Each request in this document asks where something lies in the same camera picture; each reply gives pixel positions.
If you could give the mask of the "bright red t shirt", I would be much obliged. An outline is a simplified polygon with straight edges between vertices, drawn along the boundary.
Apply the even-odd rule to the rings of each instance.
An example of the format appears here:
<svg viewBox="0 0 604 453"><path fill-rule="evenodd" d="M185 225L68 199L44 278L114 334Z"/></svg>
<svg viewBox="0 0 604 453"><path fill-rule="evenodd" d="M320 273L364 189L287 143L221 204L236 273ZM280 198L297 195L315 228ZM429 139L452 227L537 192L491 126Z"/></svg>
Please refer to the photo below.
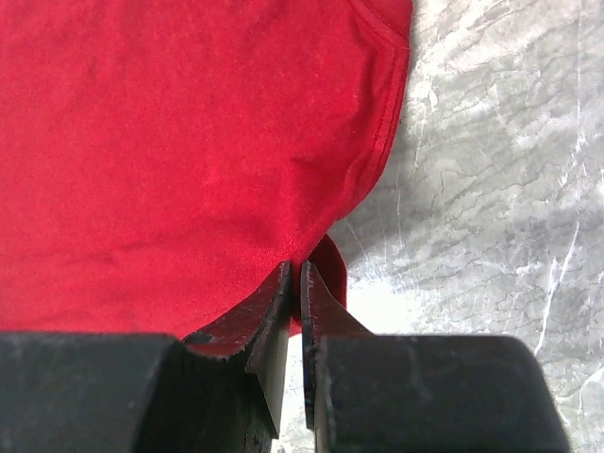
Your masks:
<svg viewBox="0 0 604 453"><path fill-rule="evenodd" d="M373 189L409 1L5 1L1 327L185 335Z"/></svg>

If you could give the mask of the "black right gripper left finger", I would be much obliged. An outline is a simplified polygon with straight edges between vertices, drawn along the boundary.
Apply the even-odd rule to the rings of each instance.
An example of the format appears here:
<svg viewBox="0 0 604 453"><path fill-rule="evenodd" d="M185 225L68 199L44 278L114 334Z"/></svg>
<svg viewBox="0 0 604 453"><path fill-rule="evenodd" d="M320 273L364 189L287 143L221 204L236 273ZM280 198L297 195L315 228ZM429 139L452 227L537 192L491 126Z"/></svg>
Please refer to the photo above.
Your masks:
<svg viewBox="0 0 604 453"><path fill-rule="evenodd" d="M279 433L291 266L184 339L5 332L5 452L267 452Z"/></svg>

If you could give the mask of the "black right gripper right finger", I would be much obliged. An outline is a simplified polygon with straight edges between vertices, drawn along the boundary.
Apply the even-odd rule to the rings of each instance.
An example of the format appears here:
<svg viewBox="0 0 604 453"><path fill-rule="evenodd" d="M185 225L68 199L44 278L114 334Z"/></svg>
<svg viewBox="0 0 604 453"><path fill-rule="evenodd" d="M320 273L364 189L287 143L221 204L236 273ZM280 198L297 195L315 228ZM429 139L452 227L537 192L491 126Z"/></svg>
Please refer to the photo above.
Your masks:
<svg viewBox="0 0 604 453"><path fill-rule="evenodd" d="M300 279L305 410L319 452L566 452L544 374L504 335L377 335Z"/></svg>

